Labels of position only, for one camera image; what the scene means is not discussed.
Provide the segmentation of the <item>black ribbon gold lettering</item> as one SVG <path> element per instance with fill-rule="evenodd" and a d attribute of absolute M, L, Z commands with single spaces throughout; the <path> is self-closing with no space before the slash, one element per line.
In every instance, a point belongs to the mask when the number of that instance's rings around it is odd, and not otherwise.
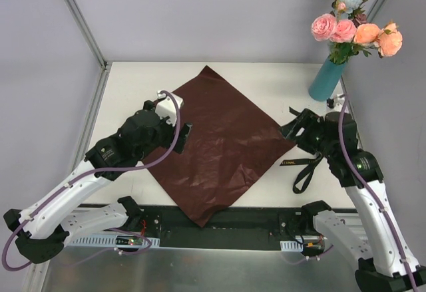
<path fill-rule="evenodd" d="M 292 186 L 293 193 L 302 194 L 308 188 L 314 170 L 325 154 L 324 119 L 307 108 L 298 112 L 289 107 L 289 112 L 295 118 L 280 127 L 282 136 L 304 152 L 314 155 L 313 158 L 283 160 L 280 164 L 280 166 L 305 166 L 297 175 Z"/>

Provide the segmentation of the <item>red flower bouquet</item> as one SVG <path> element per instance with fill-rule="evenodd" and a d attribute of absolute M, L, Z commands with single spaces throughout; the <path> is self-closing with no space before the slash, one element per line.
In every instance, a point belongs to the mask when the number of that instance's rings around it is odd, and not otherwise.
<path fill-rule="evenodd" d="M 231 206 L 295 145 L 279 124 L 205 66 L 174 93 L 192 128 L 181 154 L 149 172 L 196 225 Z"/>

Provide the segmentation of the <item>pink rose flower stem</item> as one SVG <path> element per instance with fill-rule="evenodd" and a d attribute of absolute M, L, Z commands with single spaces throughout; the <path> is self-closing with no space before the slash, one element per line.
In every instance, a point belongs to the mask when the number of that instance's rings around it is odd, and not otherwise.
<path fill-rule="evenodd" d="M 353 21 L 338 20 L 330 13 L 317 17 L 311 25 L 311 34 L 316 41 L 329 41 L 329 60 L 335 65 L 346 63 L 353 55 L 356 31 Z"/>

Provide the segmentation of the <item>mauve rose flower stem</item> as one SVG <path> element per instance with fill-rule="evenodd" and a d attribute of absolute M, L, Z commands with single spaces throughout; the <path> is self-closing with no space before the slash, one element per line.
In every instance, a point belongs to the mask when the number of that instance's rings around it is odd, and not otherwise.
<path fill-rule="evenodd" d="M 383 27 L 375 23 L 369 23 L 364 10 L 364 5 L 367 2 L 368 0 L 350 14 L 344 11 L 344 4 L 341 7 L 337 0 L 332 0 L 331 2 L 331 11 L 329 13 L 338 20 L 349 19 L 353 21 L 357 28 L 353 38 L 353 55 L 349 59 L 360 53 L 368 57 L 371 55 L 372 50 L 376 50 L 381 58 L 392 57 L 398 53 L 403 44 L 403 36 L 399 31 L 399 27 L 392 21 Z"/>

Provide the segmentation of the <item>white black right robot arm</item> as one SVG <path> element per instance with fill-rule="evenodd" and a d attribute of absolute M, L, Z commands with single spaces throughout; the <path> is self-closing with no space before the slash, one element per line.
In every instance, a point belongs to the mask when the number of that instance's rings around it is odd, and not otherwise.
<path fill-rule="evenodd" d="M 282 166 L 303 165 L 295 182 L 302 194 L 317 165 L 326 160 L 330 172 L 353 202 L 367 236 L 363 242 L 324 201 L 302 206 L 300 229 L 320 233 L 347 259 L 360 291 L 417 291 L 425 286 L 425 266 L 408 247 L 387 199 L 383 173 L 375 156 L 359 146 L 357 124 L 346 112 L 317 115 L 309 109 L 281 126 L 282 136 L 312 159 L 284 160 Z"/>

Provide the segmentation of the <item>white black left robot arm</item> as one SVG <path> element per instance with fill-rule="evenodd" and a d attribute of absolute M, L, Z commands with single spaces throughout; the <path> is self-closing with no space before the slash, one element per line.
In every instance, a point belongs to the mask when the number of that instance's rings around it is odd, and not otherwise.
<path fill-rule="evenodd" d="M 23 210 L 7 211 L 3 218 L 12 235 L 1 256 L 4 268 L 18 270 L 7 263 L 12 243 L 29 263 L 40 264 L 86 235 L 121 227 L 136 230 L 142 211 L 130 196 L 85 214 L 73 210 L 122 174 L 151 168 L 171 152 L 182 153 L 192 128 L 181 123 L 183 104 L 179 96 L 160 91 L 157 101 L 147 100 L 114 134 L 100 139 L 43 199 Z"/>

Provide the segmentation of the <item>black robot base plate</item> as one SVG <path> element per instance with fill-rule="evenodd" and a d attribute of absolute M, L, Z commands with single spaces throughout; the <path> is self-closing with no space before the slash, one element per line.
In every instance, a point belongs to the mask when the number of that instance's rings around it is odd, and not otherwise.
<path fill-rule="evenodd" d="M 161 247 L 277 251 L 281 241 L 318 241 L 301 208 L 227 208 L 204 226 L 178 207 L 140 206 L 141 215 L 120 228 L 160 240 Z"/>

